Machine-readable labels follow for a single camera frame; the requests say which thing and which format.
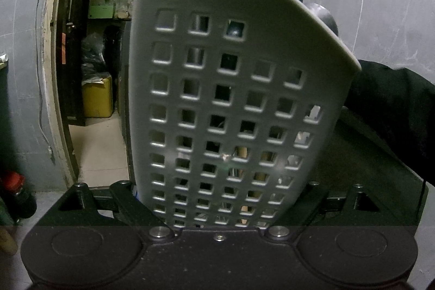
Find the door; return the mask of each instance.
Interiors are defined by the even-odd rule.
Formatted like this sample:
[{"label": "door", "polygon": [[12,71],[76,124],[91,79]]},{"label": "door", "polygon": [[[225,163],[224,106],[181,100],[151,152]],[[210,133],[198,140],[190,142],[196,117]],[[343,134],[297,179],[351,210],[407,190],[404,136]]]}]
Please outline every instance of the door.
[{"label": "door", "polygon": [[86,36],[89,0],[65,0],[60,7],[57,87],[62,119],[66,124],[84,126],[80,49]]}]

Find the bottle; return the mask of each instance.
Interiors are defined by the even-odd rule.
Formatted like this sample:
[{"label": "bottle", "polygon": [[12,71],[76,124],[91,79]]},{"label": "bottle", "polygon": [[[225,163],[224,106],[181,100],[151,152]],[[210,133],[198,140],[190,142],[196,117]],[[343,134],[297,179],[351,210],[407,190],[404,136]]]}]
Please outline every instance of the bottle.
[{"label": "bottle", "polygon": [[15,220],[30,218],[36,212],[36,200],[25,184],[25,177],[15,171],[6,171],[1,175],[1,183],[10,215]]}]

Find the perforated plastic board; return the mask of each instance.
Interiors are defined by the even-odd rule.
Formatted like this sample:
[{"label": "perforated plastic board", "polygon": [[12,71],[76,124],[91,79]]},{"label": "perforated plastic board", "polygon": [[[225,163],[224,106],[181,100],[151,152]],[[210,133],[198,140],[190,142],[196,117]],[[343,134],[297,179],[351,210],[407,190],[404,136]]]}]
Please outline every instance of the perforated plastic board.
[{"label": "perforated plastic board", "polygon": [[130,42],[139,198],[180,227],[290,207],[360,69],[298,0],[134,0]]}]

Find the shelf item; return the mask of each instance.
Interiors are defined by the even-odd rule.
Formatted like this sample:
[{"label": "shelf item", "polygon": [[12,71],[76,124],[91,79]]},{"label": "shelf item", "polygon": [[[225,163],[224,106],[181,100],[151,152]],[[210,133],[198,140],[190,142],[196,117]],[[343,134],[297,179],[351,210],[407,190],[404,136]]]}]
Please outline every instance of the shelf item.
[{"label": "shelf item", "polygon": [[91,5],[89,7],[89,19],[112,19],[115,12],[114,5]]}]

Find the square hole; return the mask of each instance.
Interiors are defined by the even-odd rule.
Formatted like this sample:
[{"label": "square hole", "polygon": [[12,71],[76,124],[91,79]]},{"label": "square hole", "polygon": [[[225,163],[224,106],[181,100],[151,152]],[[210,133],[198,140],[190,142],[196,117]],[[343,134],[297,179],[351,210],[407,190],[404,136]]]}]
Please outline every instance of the square hole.
[{"label": "square hole", "polygon": [[180,150],[192,150],[193,139],[191,137],[177,136],[177,145]]},{"label": "square hole", "polygon": [[167,76],[163,73],[153,73],[151,75],[151,88],[155,93],[167,94],[169,89]]},{"label": "square hole", "polygon": [[208,215],[206,213],[202,213],[202,212],[195,213],[195,220],[207,221],[207,218],[208,218]]},{"label": "square hole", "polygon": [[155,42],[153,44],[153,62],[169,64],[172,59],[172,44],[167,42]]},{"label": "square hole", "polygon": [[231,213],[233,205],[227,202],[222,202],[219,207],[219,211],[223,213]]},{"label": "square hole", "polygon": [[233,199],[233,198],[236,198],[237,192],[238,192],[237,188],[226,186],[223,188],[222,196],[225,198],[232,198]]},{"label": "square hole", "polygon": [[213,185],[211,183],[200,182],[199,183],[199,193],[212,194],[213,193]]},{"label": "square hole", "polygon": [[187,205],[188,198],[186,196],[183,196],[182,194],[174,194],[173,201],[176,204]]},{"label": "square hole", "polygon": [[278,188],[288,188],[288,187],[290,187],[292,181],[293,181],[292,176],[281,175],[278,177],[278,181],[276,183],[276,186]]},{"label": "square hole", "polygon": [[265,106],[265,95],[262,92],[248,91],[246,109],[261,112]]},{"label": "square hole", "polygon": [[276,108],[276,111],[277,111],[276,115],[280,116],[280,117],[290,118],[291,115],[293,114],[293,112],[292,112],[293,104],[294,104],[293,100],[281,97],[278,100],[278,106]]},{"label": "square hole", "polygon": [[265,229],[269,226],[269,223],[266,223],[265,221],[258,221],[257,222],[257,227],[259,227],[260,229]]},{"label": "square hole", "polygon": [[253,215],[254,212],[255,212],[255,208],[251,207],[249,205],[243,205],[240,208],[240,214],[242,214],[242,215]]},{"label": "square hole", "polygon": [[310,105],[305,113],[305,121],[308,123],[317,123],[322,114],[322,108],[319,105]]},{"label": "square hole", "polygon": [[199,97],[199,80],[184,79],[183,80],[183,97],[189,99],[197,99]]},{"label": "square hole", "polygon": [[152,173],[151,179],[153,180],[153,184],[164,186],[164,175],[160,173]]},{"label": "square hole", "polygon": [[207,34],[210,30],[210,17],[193,14],[191,17],[190,32]]},{"label": "square hole", "polygon": [[219,115],[211,115],[210,127],[225,131],[225,117]]},{"label": "square hole", "polygon": [[215,154],[219,154],[219,151],[220,151],[220,143],[218,143],[218,142],[210,142],[210,141],[208,141],[208,142],[205,144],[205,150],[208,151],[208,152],[213,152],[213,153],[215,153]]},{"label": "square hole", "polygon": [[216,215],[215,217],[215,224],[227,225],[228,221],[228,217],[224,215]]},{"label": "square hole", "polygon": [[157,14],[156,30],[172,31],[175,29],[177,16],[173,10],[160,10]]},{"label": "square hole", "polygon": [[196,207],[200,209],[208,209],[210,207],[210,201],[207,199],[198,198]]},{"label": "square hole", "polygon": [[228,180],[240,182],[242,181],[244,171],[242,169],[231,168],[228,170]]},{"label": "square hole", "polygon": [[235,72],[237,69],[237,61],[238,57],[236,55],[224,53],[220,59],[220,69]]},{"label": "square hole", "polygon": [[269,139],[271,142],[283,142],[287,130],[279,126],[272,126],[269,130]]},{"label": "square hole", "polygon": [[186,222],[183,220],[174,220],[173,221],[173,225],[175,227],[185,227],[186,226]]},{"label": "square hole", "polygon": [[215,177],[216,176],[217,167],[212,164],[203,164],[202,165],[202,174],[206,177]]},{"label": "square hole", "polygon": [[232,39],[241,39],[243,37],[245,24],[240,21],[229,20],[225,34]]},{"label": "square hole", "polygon": [[230,102],[231,87],[224,85],[216,85],[215,99],[224,102]]},{"label": "square hole", "polygon": [[157,200],[164,200],[165,198],[164,191],[153,190],[153,198]]},{"label": "square hole", "polygon": [[268,182],[269,175],[264,172],[256,172],[254,173],[254,177],[252,178],[252,184],[265,186]]},{"label": "square hole", "polygon": [[181,209],[181,208],[175,208],[173,210],[173,214],[174,214],[174,216],[185,218],[186,217],[186,210],[185,209]]},{"label": "square hole", "polygon": [[268,218],[271,219],[275,216],[276,210],[271,208],[266,208],[262,212],[262,218]]},{"label": "square hole", "polygon": [[269,203],[271,203],[271,204],[281,204],[283,199],[284,199],[284,194],[282,194],[282,193],[272,193],[271,197],[269,198]]},{"label": "square hole", "polygon": [[151,140],[151,144],[153,144],[153,145],[164,146],[165,145],[165,138],[166,138],[166,135],[163,132],[160,132],[157,130],[150,131],[150,140]]},{"label": "square hole", "polygon": [[278,154],[272,151],[264,151],[260,157],[260,163],[262,165],[272,166],[276,162]]},{"label": "square hole", "polygon": [[166,121],[166,107],[158,104],[150,105],[151,119],[153,121]]},{"label": "square hole", "polygon": [[272,79],[274,64],[269,61],[258,60],[255,63],[254,73],[251,78],[262,82],[269,82]]},{"label": "square hole", "polygon": [[175,188],[187,191],[189,189],[189,181],[185,178],[175,177]]},{"label": "square hole", "polygon": [[234,158],[235,160],[247,160],[249,158],[249,154],[251,152],[251,149],[245,147],[245,146],[237,146],[234,148]]},{"label": "square hole", "polygon": [[196,114],[193,110],[182,109],[180,111],[181,123],[188,126],[194,126],[196,120]]},{"label": "square hole", "polygon": [[252,202],[258,202],[262,197],[263,192],[261,191],[248,191],[246,194],[246,200],[250,200]]},{"label": "square hole", "polygon": [[284,85],[287,87],[300,87],[302,85],[302,70],[296,68],[289,68]]},{"label": "square hole", "polygon": [[205,50],[201,47],[189,47],[186,58],[187,67],[202,68],[204,66]]},{"label": "square hole", "polygon": [[249,225],[249,221],[247,219],[237,219],[235,225],[238,227],[246,227]]},{"label": "square hole", "polygon": [[301,165],[302,157],[298,155],[289,155],[285,163],[286,168],[290,170],[297,170]]},{"label": "square hole", "polygon": [[297,132],[294,144],[297,146],[308,147],[312,141],[312,134],[310,132],[299,131]]},{"label": "square hole", "polygon": [[190,160],[187,158],[176,158],[175,159],[175,166],[176,166],[177,170],[188,171],[190,169]]},{"label": "square hole", "polygon": [[150,160],[151,160],[151,165],[164,167],[164,155],[151,153]]},{"label": "square hole", "polygon": [[166,213],[166,207],[164,205],[161,205],[161,204],[155,204],[154,205],[154,211],[156,213],[162,213],[162,214],[164,214],[164,213]]},{"label": "square hole", "polygon": [[242,121],[240,124],[240,133],[242,133],[242,135],[254,136],[255,125],[256,125],[255,122]]}]

